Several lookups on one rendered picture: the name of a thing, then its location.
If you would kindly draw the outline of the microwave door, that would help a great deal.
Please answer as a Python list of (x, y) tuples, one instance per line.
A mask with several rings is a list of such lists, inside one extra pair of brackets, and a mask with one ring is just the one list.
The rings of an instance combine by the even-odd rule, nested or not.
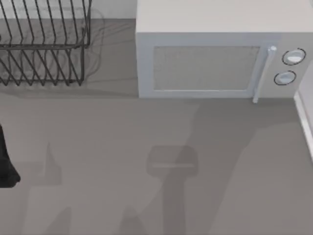
[(141, 98), (252, 98), (278, 33), (136, 34)]

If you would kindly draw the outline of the pale microwave oven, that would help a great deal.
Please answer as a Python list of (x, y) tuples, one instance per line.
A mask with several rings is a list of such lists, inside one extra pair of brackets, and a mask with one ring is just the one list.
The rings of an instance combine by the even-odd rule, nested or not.
[[(138, 0), (137, 33), (278, 33), (281, 39), (267, 71), (261, 98), (292, 98), (313, 65), (313, 0)], [(285, 65), (286, 51), (301, 48), (306, 58)], [(297, 78), (278, 86), (276, 74), (293, 71)]]

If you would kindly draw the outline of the small microwave knob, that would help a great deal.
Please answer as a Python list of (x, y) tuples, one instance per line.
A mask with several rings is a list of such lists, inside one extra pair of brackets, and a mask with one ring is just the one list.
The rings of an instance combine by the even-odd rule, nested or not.
[(297, 75), (293, 71), (286, 71), (275, 75), (273, 81), (278, 86), (286, 86), (295, 81)]

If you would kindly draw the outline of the large microwave knob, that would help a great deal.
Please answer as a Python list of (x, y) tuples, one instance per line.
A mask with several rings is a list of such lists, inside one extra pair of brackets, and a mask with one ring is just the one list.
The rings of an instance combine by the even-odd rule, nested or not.
[(301, 63), (306, 58), (305, 50), (297, 48), (286, 51), (282, 56), (282, 62), (288, 66), (294, 66)]

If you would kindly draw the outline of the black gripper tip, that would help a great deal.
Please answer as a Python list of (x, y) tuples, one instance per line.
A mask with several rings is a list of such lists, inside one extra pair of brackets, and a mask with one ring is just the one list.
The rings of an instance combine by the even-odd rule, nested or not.
[(0, 188), (13, 188), (20, 181), (21, 177), (9, 158), (4, 131), (0, 125)]

